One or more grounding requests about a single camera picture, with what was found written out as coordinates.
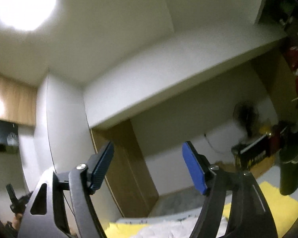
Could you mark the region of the person left hand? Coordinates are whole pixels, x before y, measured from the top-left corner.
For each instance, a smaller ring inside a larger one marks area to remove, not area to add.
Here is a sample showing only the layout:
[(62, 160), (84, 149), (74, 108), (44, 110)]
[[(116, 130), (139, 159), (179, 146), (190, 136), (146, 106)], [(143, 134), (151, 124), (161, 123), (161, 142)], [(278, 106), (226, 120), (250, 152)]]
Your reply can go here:
[(15, 230), (19, 230), (20, 229), (22, 218), (23, 218), (23, 214), (21, 214), (21, 213), (16, 213), (15, 214), (15, 216), (14, 216), (14, 218), (12, 220), (12, 227)]

